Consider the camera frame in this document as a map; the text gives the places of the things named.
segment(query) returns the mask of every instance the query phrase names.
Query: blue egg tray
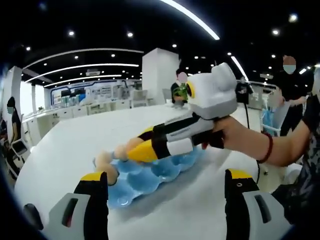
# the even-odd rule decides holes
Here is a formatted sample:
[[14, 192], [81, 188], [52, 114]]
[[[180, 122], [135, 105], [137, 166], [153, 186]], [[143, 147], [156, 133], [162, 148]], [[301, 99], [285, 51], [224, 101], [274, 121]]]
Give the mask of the blue egg tray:
[[171, 182], [181, 172], [191, 168], [203, 152], [201, 148], [195, 147], [188, 154], [142, 164], [114, 159], [111, 164], [119, 176], [114, 185], [108, 186], [108, 207], [127, 207], [135, 198], [153, 193], [161, 183]]

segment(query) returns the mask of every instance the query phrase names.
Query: white table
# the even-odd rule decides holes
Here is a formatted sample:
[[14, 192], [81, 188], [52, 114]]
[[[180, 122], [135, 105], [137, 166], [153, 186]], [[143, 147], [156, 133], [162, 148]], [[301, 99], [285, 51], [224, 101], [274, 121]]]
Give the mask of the white table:
[[[15, 185], [18, 203], [34, 204], [42, 221], [50, 209], [72, 193], [80, 178], [94, 170], [101, 150], [137, 136], [145, 128], [185, 113], [164, 105], [139, 107], [59, 122], [34, 148]], [[233, 114], [245, 126], [245, 110]], [[259, 112], [249, 109], [250, 126], [260, 129]], [[257, 177], [254, 160], [238, 152], [209, 148], [203, 159], [155, 193], [109, 213], [111, 240], [201, 239], [226, 237], [225, 169], [246, 170]]]

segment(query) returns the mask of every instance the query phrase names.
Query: red bracelet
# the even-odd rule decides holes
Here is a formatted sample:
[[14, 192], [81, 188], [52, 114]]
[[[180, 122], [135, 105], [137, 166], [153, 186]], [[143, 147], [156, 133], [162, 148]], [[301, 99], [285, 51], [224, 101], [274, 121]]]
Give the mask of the red bracelet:
[[258, 160], [259, 164], [263, 164], [264, 162], [266, 162], [268, 160], [268, 158], [270, 157], [272, 148], [274, 146], [274, 140], [273, 140], [272, 136], [267, 132], [263, 133], [263, 134], [269, 138], [269, 149], [268, 149], [268, 152], [266, 153], [265, 157], [262, 160]]

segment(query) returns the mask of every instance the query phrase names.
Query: ceiling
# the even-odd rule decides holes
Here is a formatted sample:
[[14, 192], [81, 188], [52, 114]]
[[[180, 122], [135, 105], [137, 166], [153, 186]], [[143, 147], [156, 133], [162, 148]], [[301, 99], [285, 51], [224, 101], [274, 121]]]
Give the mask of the ceiling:
[[[214, 40], [185, 14], [161, 0], [43, 0], [34, 3], [13, 0], [5, 3], [7, 9], [15, 9], [11, 11], [9, 21], [16, 20], [16, 24], [4, 27], [6, 38], [1, 46], [1, 52], [5, 53], [2, 60], [9, 66], [24, 68], [42, 58], [67, 51], [92, 48], [135, 50], [143, 53], [117, 50], [73, 52], [40, 61], [28, 69], [44, 74], [78, 65], [134, 64], [139, 67], [94, 68], [107, 75], [122, 75], [118, 77], [121, 79], [140, 79], [144, 53], [162, 48], [179, 54], [180, 67], [189, 68], [186, 73], [208, 72], [211, 64], [227, 62], [240, 78], [241, 72], [227, 55], [230, 52], [240, 62], [249, 80], [260, 82], [265, 81], [260, 74], [272, 75], [282, 70], [282, 54], [295, 57], [298, 71], [320, 63], [320, 52], [316, 48], [320, 40], [320, 28], [316, 23], [318, 13], [312, 4], [304, 2], [294, 6], [291, 2], [288, 7], [285, 3], [176, 2], [203, 20], [220, 39]], [[296, 22], [288, 21], [290, 14], [298, 16]], [[273, 29], [277, 29], [279, 35], [273, 35]], [[70, 31], [74, 32], [73, 36], [69, 36]], [[128, 37], [128, 33], [133, 33], [133, 37]], [[69, 69], [46, 77], [53, 82], [80, 78], [87, 69]], [[30, 78], [27, 74], [22, 76], [23, 81]], [[302, 74], [301, 80], [311, 88], [312, 71]], [[48, 84], [40, 79], [31, 83]]]

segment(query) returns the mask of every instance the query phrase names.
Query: hand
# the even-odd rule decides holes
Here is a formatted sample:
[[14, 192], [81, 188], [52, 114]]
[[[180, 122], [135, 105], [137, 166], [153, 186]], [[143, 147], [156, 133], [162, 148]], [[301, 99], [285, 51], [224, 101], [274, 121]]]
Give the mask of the hand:
[[[235, 150], [235, 147], [239, 144], [239, 136], [242, 134], [242, 130], [245, 127], [234, 119], [232, 116], [227, 116], [214, 122], [213, 133], [223, 132], [223, 145], [226, 149]], [[209, 143], [202, 143], [202, 149], [206, 149]]]

